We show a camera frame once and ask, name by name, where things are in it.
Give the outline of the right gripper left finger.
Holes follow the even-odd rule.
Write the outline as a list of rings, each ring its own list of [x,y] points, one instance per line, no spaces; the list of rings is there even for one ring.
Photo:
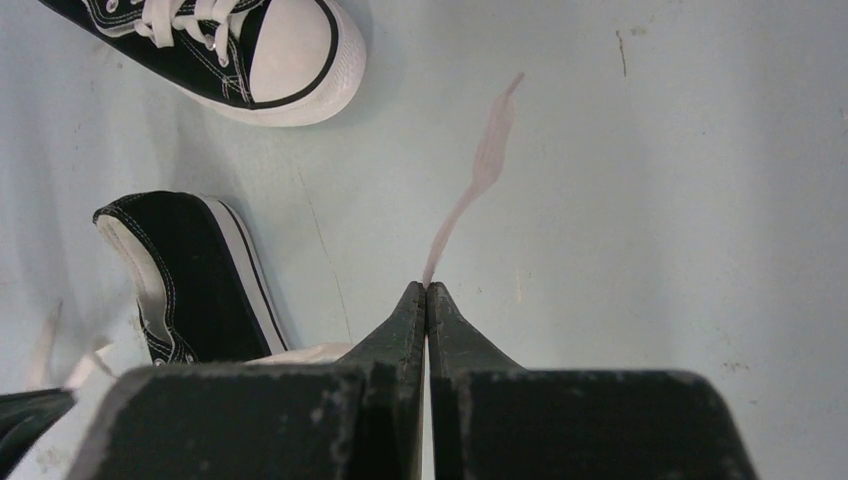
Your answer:
[[[417,479],[426,291],[325,364],[143,367],[104,397],[72,479]]]

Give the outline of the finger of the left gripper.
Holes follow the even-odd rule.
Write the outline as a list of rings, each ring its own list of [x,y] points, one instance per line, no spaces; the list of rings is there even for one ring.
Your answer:
[[[1,396],[1,473],[9,474],[35,442],[76,404],[60,388]]]

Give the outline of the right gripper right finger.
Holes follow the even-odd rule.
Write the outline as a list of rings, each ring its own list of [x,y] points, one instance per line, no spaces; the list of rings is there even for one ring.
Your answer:
[[[687,370],[533,370],[427,290],[439,479],[753,479],[726,402]]]

